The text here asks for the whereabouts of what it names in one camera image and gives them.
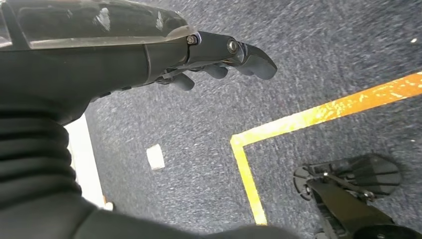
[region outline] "yellow tape line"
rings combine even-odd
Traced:
[[[258,225],[267,225],[265,212],[264,209],[262,209],[261,200],[259,200],[258,190],[256,190],[252,172],[248,160],[246,159],[245,151],[243,150],[243,145],[239,144],[236,135],[233,135],[230,144],[234,157],[236,158],[237,167],[239,168],[240,177],[242,178],[243,186],[245,187],[246,196],[248,197],[255,223]]]
[[[230,144],[256,224],[266,225],[267,219],[246,159],[244,146],[420,94],[422,94],[422,72],[233,135]]]

